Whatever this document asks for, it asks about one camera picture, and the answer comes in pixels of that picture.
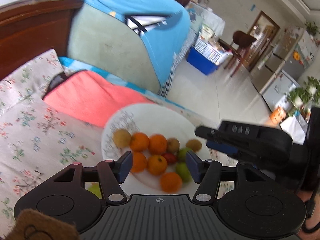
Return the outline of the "person right hand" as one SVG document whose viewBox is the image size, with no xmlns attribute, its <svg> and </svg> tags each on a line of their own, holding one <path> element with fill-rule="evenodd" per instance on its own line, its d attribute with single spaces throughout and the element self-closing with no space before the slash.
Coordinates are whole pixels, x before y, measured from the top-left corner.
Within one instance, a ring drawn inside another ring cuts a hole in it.
<svg viewBox="0 0 320 240">
<path fill-rule="evenodd" d="M 311 198 L 312 192 L 308 191 L 299 191 L 297 195 L 301 198 L 302 201 L 307 201 Z M 316 226 L 319 222 L 320 218 L 320 210 L 319 210 L 319 193 L 316 194 L 315 196 L 315 210 L 313 212 L 313 215 L 311 218 L 306 220 L 306 228 L 311 229 L 314 226 Z M 314 240 L 314 239 L 319 239 L 319 230 L 313 232 L 313 233 L 305 233 L 302 230 L 299 232 L 299 237 L 304 240 Z"/>
</svg>

